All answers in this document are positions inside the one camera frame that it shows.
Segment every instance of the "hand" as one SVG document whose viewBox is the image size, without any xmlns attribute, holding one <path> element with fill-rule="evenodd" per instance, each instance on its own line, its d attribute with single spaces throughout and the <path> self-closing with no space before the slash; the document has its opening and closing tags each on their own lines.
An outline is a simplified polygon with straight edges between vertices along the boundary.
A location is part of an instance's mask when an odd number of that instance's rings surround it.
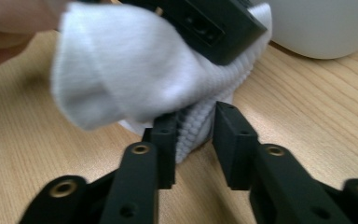
<svg viewBox="0 0 358 224">
<path fill-rule="evenodd" d="M 55 29 L 71 0 L 0 0 L 0 64 L 20 54 L 36 32 Z"/>
</svg>

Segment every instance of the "wood grain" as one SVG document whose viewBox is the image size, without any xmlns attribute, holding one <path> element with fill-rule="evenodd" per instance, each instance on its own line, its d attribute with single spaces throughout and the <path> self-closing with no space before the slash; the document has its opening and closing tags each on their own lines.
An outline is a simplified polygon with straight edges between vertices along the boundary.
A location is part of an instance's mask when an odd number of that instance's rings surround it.
<svg viewBox="0 0 358 224">
<path fill-rule="evenodd" d="M 0 223 L 15 223 L 51 179 L 93 181 L 118 167 L 139 137 L 113 124 L 86 133 L 49 94 L 54 32 L 0 66 Z M 358 52 L 321 61 L 272 44 L 237 89 L 237 106 L 263 143 L 289 148 L 317 179 L 340 188 L 358 177 Z M 160 192 L 159 223 L 255 223 L 248 193 L 226 187 L 211 143 L 177 165 L 176 185 Z"/>
</svg>

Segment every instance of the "white towel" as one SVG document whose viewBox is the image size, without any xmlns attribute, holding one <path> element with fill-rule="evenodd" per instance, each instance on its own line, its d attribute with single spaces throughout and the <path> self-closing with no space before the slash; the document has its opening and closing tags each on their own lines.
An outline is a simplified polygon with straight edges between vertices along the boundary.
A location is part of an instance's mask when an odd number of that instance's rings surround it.
<svg viewBox="0 0 358 224">
<path fill-rule="evenodd" d="M 231 64 L 219 66 L 150 11 L 71 3 L 52 70 L 54 99 L 84 130 L 126 120 L 121 124 L 142 133 L 148 121 L 180 110 L 180 162 L 207 139 L 215 102 L 229 98 L 246 79 L 270 40 L 269 5 L 250 11 L 268 30 Z"/>
</svg>

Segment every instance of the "textured fabric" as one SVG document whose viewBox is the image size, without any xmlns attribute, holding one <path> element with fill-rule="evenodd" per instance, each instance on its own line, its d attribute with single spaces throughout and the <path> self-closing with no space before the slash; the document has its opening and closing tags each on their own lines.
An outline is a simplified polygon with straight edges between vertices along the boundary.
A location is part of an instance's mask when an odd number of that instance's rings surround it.
<svg viewBox="0 0 358 224">
<path fill-rule="evenodd" d="M 139 7 L 72 3 L 62 19 L 52 93 L 63 114 L 85 130 L 145 122 L 180 111 L 176 160 L 211 130 L 215 101 L 246 79 L 271 36 L 267 4 L 251 12 L 268 30 L 226 66 L 191 49 L 165 20 Z"/>
</svg>

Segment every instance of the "towel fold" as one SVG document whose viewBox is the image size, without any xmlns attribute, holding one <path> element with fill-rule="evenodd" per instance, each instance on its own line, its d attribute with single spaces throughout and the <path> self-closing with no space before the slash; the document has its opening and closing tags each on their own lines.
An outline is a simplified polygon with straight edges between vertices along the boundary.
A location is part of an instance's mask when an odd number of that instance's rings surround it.
<svg viewBox="0 0 358 224">
<path fill-rule="evenodd" d="M 84 130 L 122 120 L 137 133 L 148 121 L 180 111 L 176 160 L 182 161 L 207 139 L 215 102 L 246 79 L 270 40 L 269 5 L 250 11 L 268 30 L 231 64 L 219 66 L 150 11 L 71 3 L 52 69 L 56 104 Z"/>
</svg>

